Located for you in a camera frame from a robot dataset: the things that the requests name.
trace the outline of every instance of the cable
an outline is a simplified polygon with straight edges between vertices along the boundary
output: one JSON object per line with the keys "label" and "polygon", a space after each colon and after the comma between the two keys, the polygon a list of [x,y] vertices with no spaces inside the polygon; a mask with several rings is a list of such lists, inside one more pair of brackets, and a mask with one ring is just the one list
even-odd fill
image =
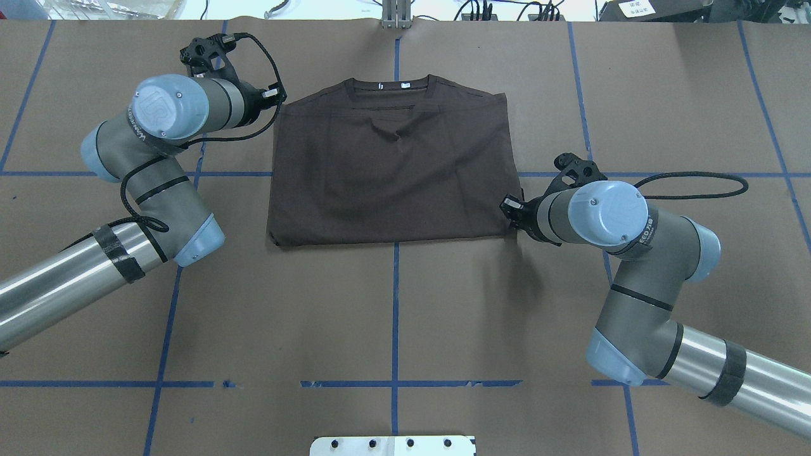
{"label": "cable", "polygon": [[[107,226],[112,228],[113,226],[133,222],[138,223],[139,225],[146,226],[150,230],[157,231],[158,233],[166,233],[169,231],[169,225],[166,225],[166,223],[164,223],[163,221],[158,220],[155,217],[143,216],[137,213],[135,209],[133,209],[132,206],[130,205],[130,201],[127,199],[127,184],[130,182],[132,176],[147,169],[149,166],[158,163],[159,161],[164,161],[165,159],[166,157],[153,158],[152,160],[147,161],[143,165],[136,167],[134,170],[127,173],[127,175],[124,176],[124,179],[121,179],[121,187],[119,188],[121,202],[122,204],[124,204],[124,209],[126,209],[127,212],[130,213],[130,217],[119,218],[115,222],[108,223]],[[84,241],[85,239],[90,239],[91,237],[93,237],[93,233],[86,234],[85,236],[82,236],[81,238],[78,238],[76,241],[71,243],[71,245],[63,248],[63,251],[75,246],[76,244]]]}
{"label": "cable", "polygon": [[459,7],[459,11],[457,11],[457,14],[455,16],[453,16],[453,20],[459,19],[459,15],[461,14],[461,11],[465,9],[465,6],[467,6],[468,3],[470,4],[470,19],[473,20],[473,3],[474,2],[476,3],[476,5],[478,5],[478,0],[467,0],[466,2],[462,3],[461,6]]}
{"label": "cable", "polygon": [[275,13],[276,11],[279,11],[281,8],[284,8],[285,6],[287,6],[288,3],[290,3],[290,0],[284,0],[282,3],[279,3],[278,5],[274,6],[270,10],[265,11],[264,12],[264,18],[265,19],[270,19],[270,16],[273,15],[273,13]]}
{"label": "cable", "polygon": [[649,178],[644,178],[643,180],[637,182],[636,184],[634,184],[634,187],[639,188],[645,185],[646,183],[650,183],[659,179],[688,178],[688,177],[734,180],[735,182],[740,183],[740,188],[735,191],[729,191],[727,193],[709,193],[698,195],[654,195],[654,196],[645,196],[645,198],[648,200],[708,200],[711,198],[728,198],[729,196],[737,196],[749,190],[749,183],[746,182],[746,179],[740,176],[727,173],[711,173],[707,171],[679,171],[675,173],[654,174]]}
{"label": "cable", "polygon": [[[242,40],[243,38],[250,38],[251,40],[253,40],[254,43],[256,43],[257,46],[259,46],[259,49],[262,50],[262,52],[264,53],[264,56],[266,58],[268,58],[268,60],[270,61],[271,66],[273,67],[273,74],[276,75],[276,80],[279,82],[279,93],[281,94],[281,91],[284,90],[284,85],[281,83],[281,76],[279,75],[279,68],[276,66],[276,62],[273,61],[273,57],[270,56],[270,53],[268,52],[268,50],[265,49],[264,46],[262,45],[262,43],[256,37],[251,35],[250,33],[235,33],[234,38],[236,38],[237,41]],[[196,140],[186,141],[185,143],[180,144],[179,148],[186,149],[186,148],[189,148],[189,146],[191,146],[192,144],[197,144],[197,143],[202,143],[202,142],[227,143],[227,142],[231,142],[231,141],[249,140],[250,138],[256,137],[259,134],[263,133],[265,130],[269,129],[270,126],[273,125],[274,122],[276,122],[276,117],[278,117],[278,115],[279,115],[279,109],[281,108],[281,103],[282,102],[283,102],[282,97],[279,97],[279,101],[278,101],[278,103],[276,103],[276,109],[273,111],[273,116],[270,118],[268,123],[266,123],[264,125],[264,127],[261,127],[259,130],[254,131],[250,135],[236,136],[236,137],[233,137],[233,138],[225,138],[225,137],[211,138],[211,137],[203,137],[203,136],[201,136],[200,138],[197,138]]]}
{"label": "cable", "polygon": [[526,11],[526,9],[532,5],[538,5],[538,16],[540,16],[541,13],[543,12],[543,5],[541,5],[541,2],[528,2],[524,4],[523,8],[521,8],[521,12],[518,13],[518,19],[515,19],[515,21],[518,22],[519,20],[521,20],[521,16],[524,15],[524,11]]}

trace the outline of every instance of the silver arm segment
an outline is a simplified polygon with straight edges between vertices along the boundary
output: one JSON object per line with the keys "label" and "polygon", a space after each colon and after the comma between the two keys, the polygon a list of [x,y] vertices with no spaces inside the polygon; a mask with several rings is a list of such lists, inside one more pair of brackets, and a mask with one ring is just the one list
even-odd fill
{"label": "silver arm segment", "polygon": [[589,243],[622,260],[589,363],[628,385],[664,379],[811,441],[811,375],[671,319],[682,284],[702,280],[718,264],[720,242],[641,197],[630,184],[600,181],[539,205],[537,225],[549,239]]}
{"label": "silver arm segment", "polygon": [[180,152],[173,144],[243,117],[242,95],[228,81],[163,75],[142,82],[130,108],[94,129],[81,148],[88,168],[114,183],[131,174],[127,190],[140,215],[169,230],[140,222],[101,226],[0,282],[0,356],[168,259],[185,267],[219,248],[225,235],[217,220],[166,152]]}

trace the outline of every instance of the grid line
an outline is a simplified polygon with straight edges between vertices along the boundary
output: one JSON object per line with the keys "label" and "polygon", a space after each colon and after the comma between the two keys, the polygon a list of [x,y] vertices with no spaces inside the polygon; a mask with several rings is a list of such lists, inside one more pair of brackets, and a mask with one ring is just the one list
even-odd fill
{"label": "grid line", "polygon": [[51,20],[50,26],[48,27],[48,33],[45,35],[45,41],[42,43],[42,49],[40,49],[40,56],[36,59],[36,65],[34,65],[34,71],[31,74],[31,79],[28,80],[28,86],[25,88],[23,100],[19,103],[17,117],[14,119],[14,124],[11,126],[11,132],[8,135],[8,141],[6,141],[6,148],[3,150],[2,157],[0,157],[0,171],[6,167],[6,160],[8,160],[8,155],[11,153],[11,146],[14,143],[14,138],[17,136],[17,128],[19,128],[19,124],[23,121],[25,106],[28,104],[28,98],[31,96],[31,91],[34,89],[36,76],[40,72],[42,61],[45,60],[45,52],[48,50],[48,44],[50,44],[50,39],[54,34],[55,28],[56,20]]}
{"label": "grid line", "polygon": [[786,160],[783,157],[783,150],[780,148],[780,143],[777,141],[777,135],[775,134],[775,126],[771,122],[771,116],[769,116],[769,110],[766,108],[766,102],[763,100],[763,94],[761,93],[760,84],[757,83],[757,75],[755,75],[755,69],[752,64],[752,57],[749,55],[749,45],[746,43],[746,34],[744,33],[744,23],[741,20],[738,20],[738,34],[740,35],[740,44],[743,46],[744,49],[744,57],[746,58],[746,67],[749,69],[749,76],[752,78],[752,86],[755,90],[755,95],[757,96],[757,103],[760,105],[761,112],[763,113],[763,118],[766,121],[766,128],[769,130],[769,136],[771,137],[771,143],[775,147],[775,153],[777,154],[777,160],[780,163],[780,169],[783,172],[783,177],[786,181],[786,187],[788,187],[788,192],[792,196],[792,205],[794,206],[794,212],[797,214],[797,220],[800,222],[800,229],[803,233],[803,239],[805,240],[805,247],[808,249],[809,253],[811,253],[811,237],[809,237],[809,229],[808,226],[805,224],[805,218],[803,217],[803,212],[800,210],[800,204],[797,202],[797,194],[794,192],[794,185],[792,184],[792,180],[788,176],[788,168],[786,167]]}

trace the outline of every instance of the black bracket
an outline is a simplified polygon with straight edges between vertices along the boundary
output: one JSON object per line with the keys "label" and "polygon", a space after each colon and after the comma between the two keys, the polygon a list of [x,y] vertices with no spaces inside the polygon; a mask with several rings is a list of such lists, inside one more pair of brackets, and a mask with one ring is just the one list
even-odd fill
{"label": "black bracket", "polygon": [[[186,65],[190,77],[203,75],[205,77],[228,80],[239,84],[237,71],[226,56],[236,49],[237,41],[233,35],[218,33],[208,38],[195,38],[189,46],[180,50],[180,62]],[[222,68],[214,69],[214,61],[222,59]]]}
{"label": "black bracket", "polygon": [[510,226],[526,231],[536,241],[552,243],[560,247],[560,243],[548,239],[538,227],[538,207],[541,205],[541,201],[553,193],[583,187],[587,183],[608,180],[608,178],[600,172],[593,161],[582,160],[573,153],[561,153],[555,159],[555,168],[560,172],[542,196],[530,201],[522,201],[516,196],[507,195],[500,207],[501,212],[510,220]]}

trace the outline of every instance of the black tape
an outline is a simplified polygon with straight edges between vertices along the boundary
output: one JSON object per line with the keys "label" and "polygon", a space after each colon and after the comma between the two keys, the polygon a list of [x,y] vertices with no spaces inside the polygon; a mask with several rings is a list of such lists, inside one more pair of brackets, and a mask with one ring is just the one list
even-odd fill
{"label": "black tape", "polygon": [[732,402],[744,384],[746,373],[746,349],[734,342],[723,342],[727,345],[727,359],[723,362],[721,376],[712,391],[699,398],[719,407]]}
{"label": "black tape", "polygon": [[113,266],[118,269],[121,277],[124,277],[127,283],[135,282],[146,276],[138,261],[127,253],[127,250],[121,244],[121,239],[115,235],[109,226],[102,225],[96,228],[93,231],[93,238],[96,239],[101,250],[113,262]]}
{"label": "black tape", "polygon": [[643,295],[642,293],[637,293],[634,290],[629,290],[624,286],[619,286],[617,284],[611,284],[611,289],[616,291],[617,293],[622,293],[623,295],[630,296],[634,299],[639,299],[640,301],[644,301],[652,306],[656,306],[657,308],[664,309],[668,312],[672,312],[673,304],[665,303],[664,301],[659,301],[656,298],[651,298],[648,295]]}
{"label": "black tape", "polygon": [[153,196],[155,196],[158,193],[166,190],[167,188],[174,187],[175,185],[178,185],[179,183],[184,183],[184,182],[188,182],[188,181],[189,181],[188,177],[181,176],[179,178],[172,179],[169,182],[164,182],[161,185],[153,188],[152,190],[145,192],[143,195],[135,198],[135,203],[140,205],[144,201],[148,200],[149,198],[152,198]]}
{"label": "black tape", "polygon": [[664,364],[664,368],[662,371],[656,376],[656,378],[662,380],[668,373],[670,373],[670,369],[673,368],[673,363],[676,361],[676,356],[679,355],[679,349],[681,348],[681,339],[684,338],[684,326],[681,323],[676,323],[676,340],[673,342],[673,348],[670,350],[670,356],[667,358],[667,362]]}

